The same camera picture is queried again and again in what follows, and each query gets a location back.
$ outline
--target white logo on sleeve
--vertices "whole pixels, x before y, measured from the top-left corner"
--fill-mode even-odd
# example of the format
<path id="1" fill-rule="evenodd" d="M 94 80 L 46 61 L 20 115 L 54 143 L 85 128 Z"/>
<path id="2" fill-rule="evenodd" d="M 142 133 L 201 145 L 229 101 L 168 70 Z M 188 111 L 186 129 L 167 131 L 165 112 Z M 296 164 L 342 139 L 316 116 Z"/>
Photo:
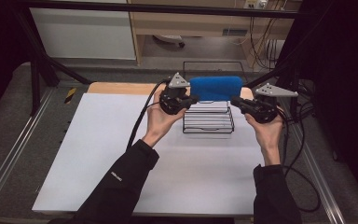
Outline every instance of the white logo on sleeve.
<path id="1" fill-rule="evenodd" d="M 112 174 L 118 181 L 122 180 L 117 174 L 115 174 L 115 172 L 112 171 L 110 174 Z"/>

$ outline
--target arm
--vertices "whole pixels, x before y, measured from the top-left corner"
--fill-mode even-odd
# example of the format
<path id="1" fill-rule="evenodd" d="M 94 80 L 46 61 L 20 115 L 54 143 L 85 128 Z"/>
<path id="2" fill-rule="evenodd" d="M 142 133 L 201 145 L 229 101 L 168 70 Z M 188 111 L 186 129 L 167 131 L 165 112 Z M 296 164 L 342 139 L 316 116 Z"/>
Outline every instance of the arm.
<path id="1" fill-rule="evenodd" d="M 287 188 L 278 149 L 282 130 L 282 118 L 260 124 L 249 115 L 248 123 L 254 127 L 261 147 L 265 166 L 254 169 L 256 196 L 254 202 L 255 223 L 301 223 L 301 215 L 293 196 Z"/>
<path id="2" fill-rule="evenodd" d="M 165 114 L 159 107 L 159 96 L 160 91 L 155 93 L 154 104 L 147 109 L 145 136 L 112 165 L 74 217 L 66 223 L 128 223 L 148 173 L 158 161 L 158 153 L 152 147 L 186 111 L 183 109 L 174 116 Z"/>

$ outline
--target yellow and black tape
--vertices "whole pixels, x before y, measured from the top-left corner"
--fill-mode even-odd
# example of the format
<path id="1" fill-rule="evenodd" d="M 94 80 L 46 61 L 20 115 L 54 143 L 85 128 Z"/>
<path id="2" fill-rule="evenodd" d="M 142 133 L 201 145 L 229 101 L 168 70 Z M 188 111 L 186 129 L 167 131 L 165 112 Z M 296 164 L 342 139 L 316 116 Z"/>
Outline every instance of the yellow and black tape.
<path id="1" fill-rule="evenodd" d="M 68 91 L 68 94 L 65 97 L 65 104 L 71 103 L 72 97 L 75 95 L 76 88 L 71 88 L 71 90 Z"/>

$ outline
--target person's left hand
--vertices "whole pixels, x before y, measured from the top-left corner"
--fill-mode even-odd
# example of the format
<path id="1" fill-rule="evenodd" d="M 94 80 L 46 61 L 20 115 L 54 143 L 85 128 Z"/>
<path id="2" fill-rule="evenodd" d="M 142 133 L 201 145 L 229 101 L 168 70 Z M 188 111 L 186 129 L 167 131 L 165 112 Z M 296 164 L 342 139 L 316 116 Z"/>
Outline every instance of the person's left hand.
<path id="1" fill-rule="evenodd" d="M 153 105 L 147 108 L 147 131 L 142 140 L 153 147 L 186 112 L 182 109 L 176 115 L 166 114 L 159 106 L 161 91 L 154 94 Z"/>

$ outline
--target table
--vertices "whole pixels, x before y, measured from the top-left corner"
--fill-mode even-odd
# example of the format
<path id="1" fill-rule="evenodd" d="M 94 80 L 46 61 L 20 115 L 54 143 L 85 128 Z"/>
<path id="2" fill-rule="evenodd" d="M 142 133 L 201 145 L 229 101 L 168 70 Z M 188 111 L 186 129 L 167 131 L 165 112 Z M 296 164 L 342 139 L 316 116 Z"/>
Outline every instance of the table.
<path id="1" fill-rule="evenodd" d="M 124 152 L 145 93 L 153 86 L 95 83 L 89 87 L 34 211 L 56 214 L 78 209 Z M 252 97 L 248 89 L 241 95 Z M 155 146 L 160 159 L 145 182 L 134 215 L 241 217 L 253 213 L 252 171 L 263 159 L 253 128 L 239 109 L 232 110 L 235 132 L 228 139 L 189 137 L 182 133 L 181 120 L 172 126 Z M 145 128 L 146 119 L 135 139 L 142 137 Z"/>

